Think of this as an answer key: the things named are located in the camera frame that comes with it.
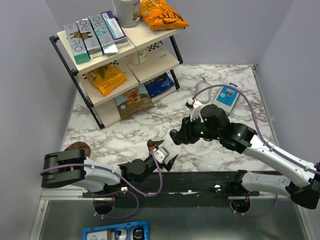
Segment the shelf leg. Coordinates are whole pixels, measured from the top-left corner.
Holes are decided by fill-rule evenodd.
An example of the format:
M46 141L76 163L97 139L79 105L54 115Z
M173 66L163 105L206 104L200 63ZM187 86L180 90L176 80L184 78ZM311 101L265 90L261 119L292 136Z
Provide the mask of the shelf leg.
M76 89L77 89L78 92L80 93L80 95L81 95L81 97L82 97L82 99L83 99L86 107L90 110L90 112L91 112L94 120L95 120L96 123L98 124L99 128L100 128L100 129L103 129L105 126L99 122L96 114L95 114L94 111L91 109L91 108L94 106L93 103L86 98L84 92L81 90L81 87L80 87L78 81L77 81L76 78L75 78L75 76L79 73L78 70L76 70L76 69L72 69L72 70L71 70L71 69L70 69L70 67L68 66L68 64L67 64L67 62L66 62L66 60L65 60L65 58L64 58L64 56L62 55L60 49L59 49L58 46L57 46L57 41L59 40L59 37L58 37L58 36L51 36L51 37L49 37L49 39L50 39L50 42L52 43L52 45L53 45L53 47L54 47L54 50L56 51L56 53L58 54L61 62L63 63L66 71L68 72L70 78L72 79L72 81L73 81Z
M177 42L176 42L175 37L174 37L174 36L171 36L171 37L170 37L170 41L171 41L171 44L172 44L172 46L173 46L175 55L176 55L176 57L178 58L179 63L182 64L184 61L183 61L182 56L181 56L181 54L180 54L180 51L179 51L179 48L178 48L178 45L177 45Z
M177 76L176 76L176 74L175 74L175 71L173 70L173 69L171 69L170 70L170 73L171 73L171 75L172 75L172 78L173 78L173 81L174 81L174 83L175 83L175 89L179 89L180 88L180 84L179 84L179 82L178 82L178 79L177 79Z

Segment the orange snack bag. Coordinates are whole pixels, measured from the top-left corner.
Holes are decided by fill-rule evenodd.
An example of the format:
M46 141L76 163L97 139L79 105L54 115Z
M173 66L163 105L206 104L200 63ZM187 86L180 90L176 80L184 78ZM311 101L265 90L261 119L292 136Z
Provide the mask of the orange snack bag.
M109 63L85 75L104 96L127 80L125 74L117 66L110 66Z
M151 30L182 29L189 23L166 0L140 0L141 15Z

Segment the gray wall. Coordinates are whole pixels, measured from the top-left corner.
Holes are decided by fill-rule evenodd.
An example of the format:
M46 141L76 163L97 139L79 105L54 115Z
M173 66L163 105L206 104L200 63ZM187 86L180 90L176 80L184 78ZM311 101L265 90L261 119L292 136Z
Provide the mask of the gray wall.
M29 239L44 155L60 150L75 89L50 44L59 29L43 0L1 0L0 232Z
M320 162L319 10L319 0L295 0L257 70L280 146L314 163ZM320 206L310 214L320 239Z
M168 0L190 27L176 36L187 64L256 64L294 0ZM59 27L112 10L111 0L46 0Z

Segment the blue tray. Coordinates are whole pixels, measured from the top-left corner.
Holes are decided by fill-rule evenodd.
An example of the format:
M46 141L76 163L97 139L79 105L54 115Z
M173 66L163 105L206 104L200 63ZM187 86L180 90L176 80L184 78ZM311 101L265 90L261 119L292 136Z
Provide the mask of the blue tray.
M99 226L99 227L85 228L82 230L82 240L90 240L93 237L93 233L97 233L97 234L95 234L95 236L97 236L97 237L94 237L92 239L101 240L104 238L102 238L102 237L99 238L99 232L103 232L105 230L111 230L112 232L114 232L119 229L125 229L127 231L127 236L126 236L125 240L132 240L131 232L134 228L143 228L144 240L150 240L149 228L148 228L147 221L136 221L136 222L129 222L129 223L123 223L123 224L117 224L117 225L110 225L110 226Z

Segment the blue snack bag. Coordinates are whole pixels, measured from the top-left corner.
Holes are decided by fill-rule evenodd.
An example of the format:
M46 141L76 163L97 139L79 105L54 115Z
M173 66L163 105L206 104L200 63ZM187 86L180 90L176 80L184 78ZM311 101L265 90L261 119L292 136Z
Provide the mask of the blue snack bag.
M150 97L154 98L155 96L168 91L170 88L175 86L175 83L171 80L168 74L164 73L145 82L144 86L148 91Z

